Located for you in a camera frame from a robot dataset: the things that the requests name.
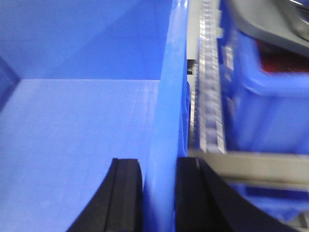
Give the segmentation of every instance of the gray lid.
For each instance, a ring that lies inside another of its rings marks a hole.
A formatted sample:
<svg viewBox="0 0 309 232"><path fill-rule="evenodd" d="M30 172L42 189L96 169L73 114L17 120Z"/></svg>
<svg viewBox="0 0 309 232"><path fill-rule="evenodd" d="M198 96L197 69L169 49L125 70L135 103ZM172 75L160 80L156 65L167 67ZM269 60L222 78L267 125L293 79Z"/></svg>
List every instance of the gray lid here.
<svg viewBox="0 0 309 232"><path fill-rule="evenodd" d="M239 30L309 57L309 24L289 0L227 0Z"/></svg>

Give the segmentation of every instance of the red object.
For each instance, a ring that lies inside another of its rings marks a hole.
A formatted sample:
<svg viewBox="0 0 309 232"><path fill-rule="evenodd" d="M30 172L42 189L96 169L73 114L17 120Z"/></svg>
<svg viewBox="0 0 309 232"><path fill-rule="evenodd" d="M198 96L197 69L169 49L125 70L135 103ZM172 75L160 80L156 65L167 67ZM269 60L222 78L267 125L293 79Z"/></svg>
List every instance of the red object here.
<svg viewBox="0 0 309 232"><path fill-rule="evenodd" d="M309 58L257 41L262 69L267 73L309 73Z"/></svg>

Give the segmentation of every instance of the bin floor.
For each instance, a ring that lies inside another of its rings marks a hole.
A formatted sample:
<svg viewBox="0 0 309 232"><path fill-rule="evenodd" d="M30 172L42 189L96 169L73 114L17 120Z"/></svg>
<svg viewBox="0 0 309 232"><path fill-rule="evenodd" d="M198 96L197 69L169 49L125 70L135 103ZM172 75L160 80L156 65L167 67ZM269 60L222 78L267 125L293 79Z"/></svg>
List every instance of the bin floor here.
<svg viewBox="0 0 309 232"><path fill-rule="evenodd" d="M65 231L113 157L144 177L158 84L22 80L0 112L0 231Z"/></svg>

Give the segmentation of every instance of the blue crate side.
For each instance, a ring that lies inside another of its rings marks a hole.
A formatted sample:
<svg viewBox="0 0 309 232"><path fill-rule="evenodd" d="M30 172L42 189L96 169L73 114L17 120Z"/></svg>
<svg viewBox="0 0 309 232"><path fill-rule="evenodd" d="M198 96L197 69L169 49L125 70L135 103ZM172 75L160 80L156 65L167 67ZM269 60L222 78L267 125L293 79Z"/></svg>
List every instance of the blue crate side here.
<svg viewBox="0 0 309 232"><path fill-rule="evenodd" d="M262 71L256 41L228 31L221 66L227 148L308 153L309 73Z"/></svg>
<svg viewBox="0 0 309 232"><path fill-rule="evenodd" d="M144 184L144 231L171 232L176 160L186 148L188 104L185 51L187 0L174 0Z"/></svg>

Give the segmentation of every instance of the blue plastic bin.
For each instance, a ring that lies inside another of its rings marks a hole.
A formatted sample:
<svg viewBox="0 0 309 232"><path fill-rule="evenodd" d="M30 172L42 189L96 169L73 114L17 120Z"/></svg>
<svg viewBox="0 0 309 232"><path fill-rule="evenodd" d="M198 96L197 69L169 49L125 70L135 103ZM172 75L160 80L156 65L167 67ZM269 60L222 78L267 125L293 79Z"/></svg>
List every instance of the blue plastic bin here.
<svg viewBox="0 0 309 232"><path fill-rule="evenodd" d="M227 148L309 154L309 73L262 70L253 38L222 1L219 38Z"/></svg>
<svg viewBox="0 0 309 232"><path fill-rule="evenodd" d="M0 2L0 231L65 231L114 157L140 162L144 231L172 231L187 5Z"/></svg>
<svg viewBox="0 0 309 232"><path fill-rule="evenodd" d="M309 210L309 192L303 189L280 189L231 183L243 198L272 217L287 223Z"/></svg>

